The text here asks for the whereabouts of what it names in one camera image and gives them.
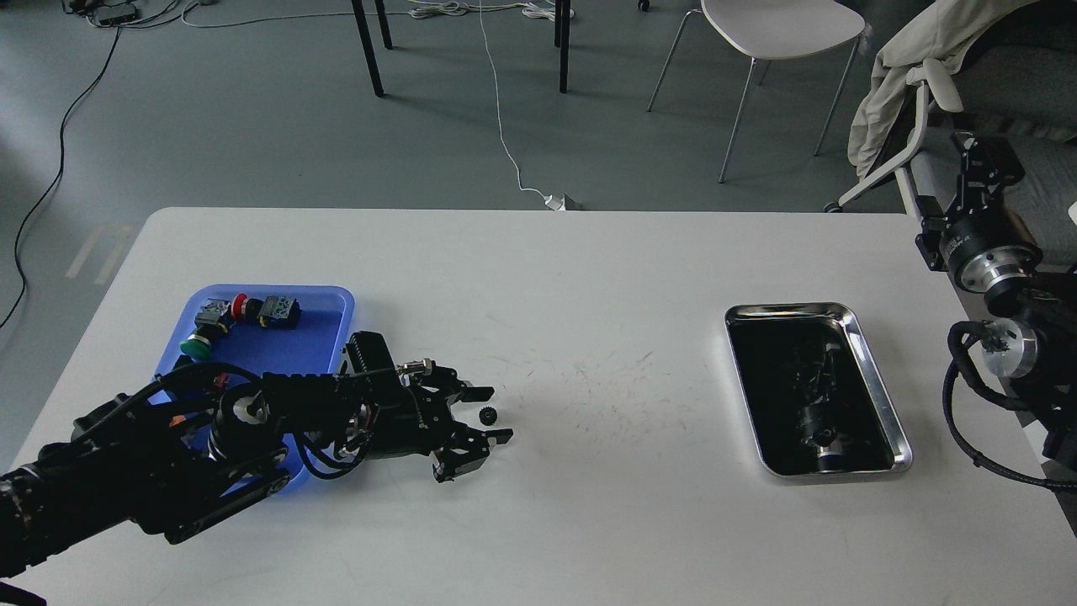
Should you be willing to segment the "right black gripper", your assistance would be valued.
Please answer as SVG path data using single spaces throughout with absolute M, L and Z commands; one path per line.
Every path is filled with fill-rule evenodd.
M 985 293 L 1007 281 L 1023 281 L 1043 262 L 1043 249 L 1026 222 L 1005 207 L 1004 189 L 1026 177 L 1016 151 L 1003 136 L 955 130 L 959 177 L 947 211 L 931 195 L 917 195 L 920 234 L 915 245 L 931 271 L 947 272 L 969 293 Z

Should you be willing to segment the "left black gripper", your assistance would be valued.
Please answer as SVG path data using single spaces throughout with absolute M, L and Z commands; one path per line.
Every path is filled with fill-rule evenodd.
M 393 459 L 428 455 L 433 452 L 436 482 L 454 481 L 458 476 L 482 466 L 493 446 L 508 443 L 514 429 L 461 428 L 450 404 L 489 401 L 495 387 L 472 385 L 450 367 L 432 367 L 401 384 L 396 375 L 362 377 L 365 401 L 372 412 L 366 429 L 349 437 L 340 448 L 345 457 Z

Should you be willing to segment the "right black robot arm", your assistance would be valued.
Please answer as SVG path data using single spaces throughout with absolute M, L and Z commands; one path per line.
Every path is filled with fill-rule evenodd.
M 1001 136 L 959 130 L 951 141 L 959 151 L 955 196 L 946 210 L 932 205 L 923 212 L 915 244 L 931 271 L 981 295 L 991 318 L 955 322 L 947 332 L 947 429 L 977 467 L 1029 487 L 1074 492 L 1072 481 L 1034 478 L 988 457 L 955 423 L 953 389 L 963 379 L 984 401 L 1034 415 L 1047 431 L 1043 456 L 1074 469 L 1074 301 L 1045 286 L 1037 273 L 1043 250 L 1006 207 L 1004 191 L 1026 172 Z

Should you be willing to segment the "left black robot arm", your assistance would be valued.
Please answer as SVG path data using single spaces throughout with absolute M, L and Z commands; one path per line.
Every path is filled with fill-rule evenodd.
M 254 375 L 219 361 L 158 375 L 79 417 L 66 442 L 3 475 L 3 578 L 124 521 L 184 542 L 283 490 L 299 456 L 335 480 L 366 460 L 424 455 L 438 482 L 477 470 L 512 429 L 457 421 L 489 386 L 431 360 L 396 364 L 377 332 L 355 332 L 331 375 Z

